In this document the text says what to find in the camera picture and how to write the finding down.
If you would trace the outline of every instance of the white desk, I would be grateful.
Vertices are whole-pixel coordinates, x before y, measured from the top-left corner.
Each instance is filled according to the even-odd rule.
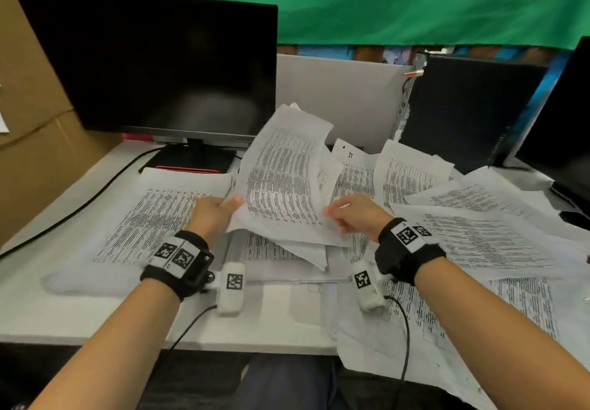
[[[39,233],[69,214],[102,187],[125,164],[154,147],[125,141],[91,168],[27,227],[6,248]],[[0,341],[79,345],[114,311],[117,298],[63,297],[48,294],[40,280],[59,269],[86,237],[100,214],[125,195],[138,178],[146,156],[121,175],[94,203],[73,219],[30,246],[0,262]],[[238,317],[219,318],[213,312],[191,328],[180,349],[299,354],[336,354],[333,341],[319,326],[301,324],[289,316],[290,286],[247,287],[244,310]],[[167,337],[167,345],[202,309],[186,300]]]

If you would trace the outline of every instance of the monitor stand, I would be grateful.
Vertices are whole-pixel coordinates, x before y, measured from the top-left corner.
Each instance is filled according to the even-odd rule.
[[[235,150],[204,144],[203,140],[188,138],[188,144],[169,144],[156,153],[142,168],[209,174],[226,173],[235,158]]]
[[[590,216],[590,202],[572,193],[558,182],[553,182],[550,191],[577,209],[577,211],[562,211],[559,213],[559,217],[571,225],[590,231],[590,219],[588,218]]]

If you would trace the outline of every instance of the forearm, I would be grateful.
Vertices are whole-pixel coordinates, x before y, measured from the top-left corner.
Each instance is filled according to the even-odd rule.
[[[590,373],[554,339],[445,258],[416,287],[501,409],[590,408]]]
[[[134,409],[180,306],[143,280],[41,392],[31,410]]]

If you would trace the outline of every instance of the leg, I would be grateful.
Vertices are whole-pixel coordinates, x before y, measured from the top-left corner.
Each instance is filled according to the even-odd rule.
[[[326,410],[336,391],[331,358],[255,354],[232,410]]]

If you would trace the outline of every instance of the black wristband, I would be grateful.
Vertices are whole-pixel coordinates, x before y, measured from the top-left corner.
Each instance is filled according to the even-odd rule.
[[[166,284],[182,301],[205,287],[214,256],[199,235],[182,230],[152,253],[140,276]]]
[[[398,226],[395,230],[397,233],[394,234],[392,230]],[[379,235],[380,246],[375,252],[379,271],[414,286],[420,266],[435,258],[446,257],[445,251],[438,244],[426,243],[424,233],[430,235],[424,227],[407,223],[402,218],[389,222]]]

